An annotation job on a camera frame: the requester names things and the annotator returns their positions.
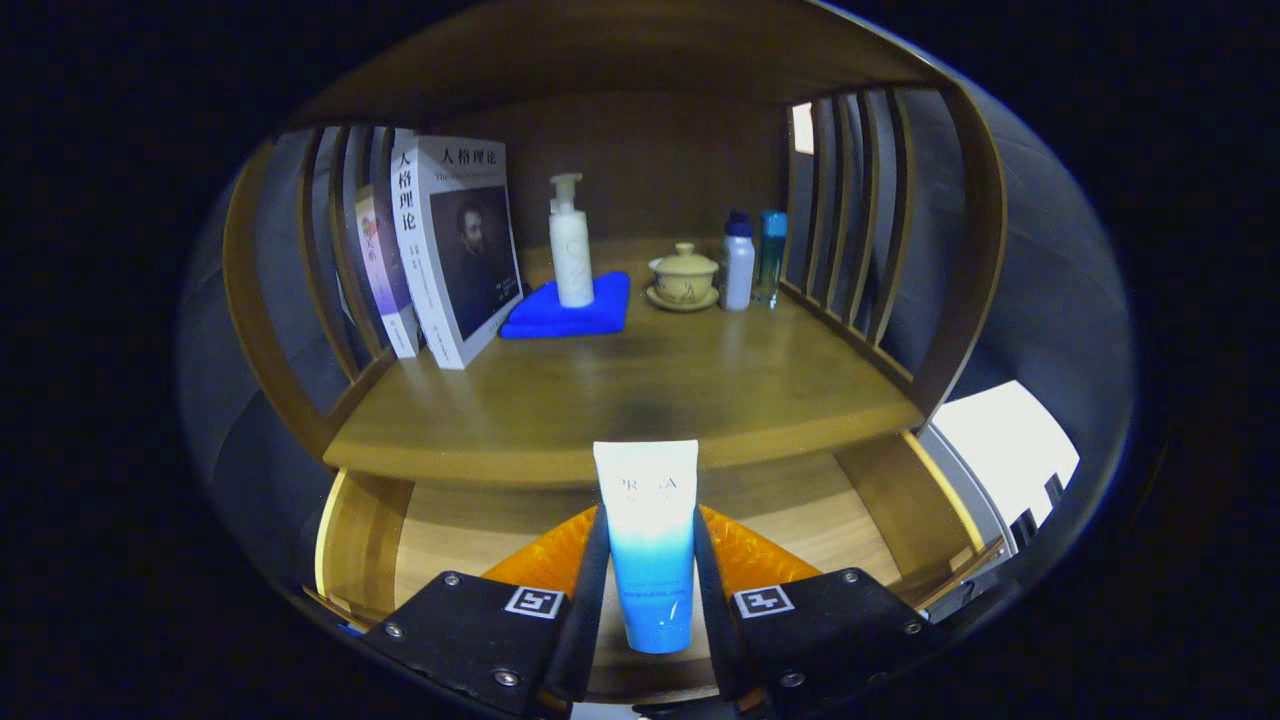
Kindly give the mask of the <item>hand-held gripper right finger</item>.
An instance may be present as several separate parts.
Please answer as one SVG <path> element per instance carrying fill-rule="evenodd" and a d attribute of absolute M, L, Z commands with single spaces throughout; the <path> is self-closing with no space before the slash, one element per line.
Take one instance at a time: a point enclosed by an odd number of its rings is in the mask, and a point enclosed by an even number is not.
<path fill-rule="evenodd" d="M 850 719 L 936 651 L 936 626 L 860 568 L 817 571 L 707 506 L 694 556 L 719 697 L 740 719 Z"/>

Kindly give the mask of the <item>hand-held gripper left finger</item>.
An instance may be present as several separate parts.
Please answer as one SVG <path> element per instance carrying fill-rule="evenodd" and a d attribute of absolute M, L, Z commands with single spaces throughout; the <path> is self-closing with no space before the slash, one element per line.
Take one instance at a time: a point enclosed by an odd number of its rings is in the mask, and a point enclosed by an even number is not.
<path fill-rule="evenodd" d="M 362 642 L 448 719 L 567 719 L 588 693 L 609 556 L 598 505 L 485 574 L 440 573 Z"/>

